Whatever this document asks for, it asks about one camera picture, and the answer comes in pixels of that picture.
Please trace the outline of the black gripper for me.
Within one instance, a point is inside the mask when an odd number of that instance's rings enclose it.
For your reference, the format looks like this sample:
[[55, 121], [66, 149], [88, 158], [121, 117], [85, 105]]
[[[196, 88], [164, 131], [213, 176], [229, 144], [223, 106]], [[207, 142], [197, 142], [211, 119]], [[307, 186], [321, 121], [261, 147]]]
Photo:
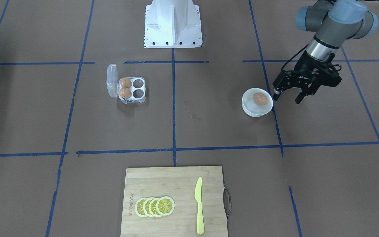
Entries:
[[333, 52], [329, 53], [329, 58], [320, 61], [310, 56], [306, 51], [303, 52], [292, 70], [285, 70], [285, 66], [295, 58], [290, 58], [280, 69], [280, 73], [273, 82], [274, 95], [272, 98], [277, 101], [280, 94], [291, 88], [301, 89], [296, 97], [296, 104], [309, 95], [314, 95], [320, 86], [337, 87], [341, 83], [339, 71], [341, 65], [333, 65], [332, 59], [335, 57]]

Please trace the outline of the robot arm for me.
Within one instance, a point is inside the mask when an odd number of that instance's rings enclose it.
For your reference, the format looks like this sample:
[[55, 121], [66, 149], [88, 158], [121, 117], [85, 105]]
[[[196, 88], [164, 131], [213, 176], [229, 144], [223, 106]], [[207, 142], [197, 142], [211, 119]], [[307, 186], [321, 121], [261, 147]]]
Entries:
[[298, 10], [296, 27], [314, 32], [311, 41], [297, 52], [299, 59], [292, 70], [280, 69], [273, 82], [277, 101], [291, 88], [300, 89], [297, 104], [320, 87], [337, 87], [341, 83], [340, 65], [332, 64], [337, 51], [348, 39], [362, 39], [373, 34], [379, 24], [377, 15], [356, 0], [318, 0]]

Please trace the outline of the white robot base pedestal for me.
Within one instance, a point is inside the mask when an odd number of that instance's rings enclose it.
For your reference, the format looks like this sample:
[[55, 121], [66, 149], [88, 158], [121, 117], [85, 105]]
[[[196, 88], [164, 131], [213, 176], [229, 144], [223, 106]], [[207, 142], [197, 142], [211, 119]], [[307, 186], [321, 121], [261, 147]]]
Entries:
[[203, 45], [200, 8], [192, 0], [154, 0], [145, 7], [144, 48]]

